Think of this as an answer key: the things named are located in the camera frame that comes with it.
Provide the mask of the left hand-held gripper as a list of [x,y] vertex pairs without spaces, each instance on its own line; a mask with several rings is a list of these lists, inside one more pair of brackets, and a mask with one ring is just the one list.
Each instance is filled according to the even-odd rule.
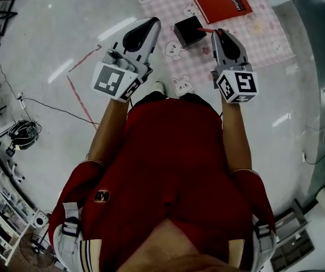
[[148,59],[160,30],[158,18],[139,19],[120,29],[112,48],[95,67],[91,89],[116,101],[127,102],[153,72]]

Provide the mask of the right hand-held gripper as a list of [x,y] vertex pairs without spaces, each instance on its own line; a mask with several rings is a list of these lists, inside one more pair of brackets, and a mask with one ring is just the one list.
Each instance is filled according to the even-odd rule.
[[259,94],[258,75],[253,72],[243,44],[226,30],[211,35],[213,56],[218,65],[234,61],[237,65],[212,71],[214,88],[219,89],[228,104],[245,103]]

